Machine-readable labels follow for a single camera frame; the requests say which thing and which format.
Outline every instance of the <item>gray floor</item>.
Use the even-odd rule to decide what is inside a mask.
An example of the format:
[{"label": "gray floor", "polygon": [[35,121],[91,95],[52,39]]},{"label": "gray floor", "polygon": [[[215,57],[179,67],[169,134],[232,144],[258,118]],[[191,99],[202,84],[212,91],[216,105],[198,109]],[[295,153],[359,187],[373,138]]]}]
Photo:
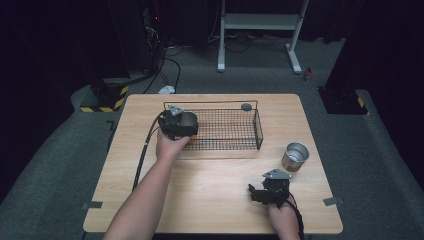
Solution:
[{"label": "gray floor", "polygon": [[[325,85],[342,46],[343,42],[324,44],[320,40],[298,43],[296,53],[301,66],[313,70],[310,81],[293,74],[282,44],[253,44],[241,53],[227,51],[225,73],[216,71],[217,50],[185,48],[170,56],[181,50],[176,48],[167,54],[181,66],[177,93],[300,96],[333,194],[346,202],[338,206],[343,232],[314,235],[313,239],[424,239],[423,192],[399,156],[368,93],[358,90],[369,115],[329,115],[322,104],[317,86]],[[241,50],[245,45],[227,47]],[[176,65],[166,61],[163,72],[173,85]],[[144,92],[148,84],[149,80],[131,85],[128,95]],[[147,93],[155,94],[163,86],[163,80],[158,78]],[[122,111],[80,112],[79,105],[87,93],[88,86],[73,95],[75,112],[45,141],[0,206],[0,239],[83,236],[87,212],[83,206],[94,193],[107,155],[111,127],[116,126]],[[101,237],[101,233],[88,233],[85,239]]]}]

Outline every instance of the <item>hand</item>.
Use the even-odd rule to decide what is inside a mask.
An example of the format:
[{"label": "hand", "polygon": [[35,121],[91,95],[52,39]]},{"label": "hand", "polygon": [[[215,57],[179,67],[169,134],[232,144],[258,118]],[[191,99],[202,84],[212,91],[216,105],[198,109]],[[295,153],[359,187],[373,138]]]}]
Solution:
[{"label": "hand", "polygon": [[183,137],[179,140],[171,140],[163,134],[160,129],[158,129],[156,144],[157,160],[175,161],[189,141],[190,137]]}]

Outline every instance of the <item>black wire basket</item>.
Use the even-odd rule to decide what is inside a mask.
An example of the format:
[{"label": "black wire basket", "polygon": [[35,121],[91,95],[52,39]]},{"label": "black wire basket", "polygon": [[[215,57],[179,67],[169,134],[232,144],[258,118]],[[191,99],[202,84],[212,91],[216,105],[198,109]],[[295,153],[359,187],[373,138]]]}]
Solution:
[{"label": "black wire basket", "polygon": [[198,134],[184,147],[185,151],[261,148],[264,138],[256,100],[165,102],[164,107],[169,104],[184,108],[184,111],[193,112],[197,116]]}]

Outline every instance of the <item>metal cup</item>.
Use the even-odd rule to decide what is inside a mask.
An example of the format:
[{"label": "metal cup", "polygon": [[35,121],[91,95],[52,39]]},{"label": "metal cup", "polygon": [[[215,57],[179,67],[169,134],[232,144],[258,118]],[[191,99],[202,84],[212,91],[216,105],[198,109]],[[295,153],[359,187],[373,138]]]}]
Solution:
[{"label": "metal cup", "polygon": [[287,145],[284,156],[281,160],[283,167],[289,172],[297,172],[309,158],[308,148],[299,142],[292,142]]}]

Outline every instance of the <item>small black object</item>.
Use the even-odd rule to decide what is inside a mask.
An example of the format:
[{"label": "small black object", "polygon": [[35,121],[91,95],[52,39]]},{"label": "small black object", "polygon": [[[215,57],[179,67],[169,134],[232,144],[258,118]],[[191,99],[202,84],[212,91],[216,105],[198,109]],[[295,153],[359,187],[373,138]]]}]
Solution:
[{"label": "small black object", "polygon": [[174,115],[170,110],[164,110],[158,123],[162,132],[172,140],[197,135],[199,129],[197,116],[192,112],[181,112]]},{"label": "small black object", "polygon": [[256,190],[255,187],[249,184],[252,201],[261,202],[264,205],[275,203],[280,208],[290,196],[289,179],[291,175],[279,169],[274,169],[264,173],[262,176],[265,177],[262,183],[265,190]]}]

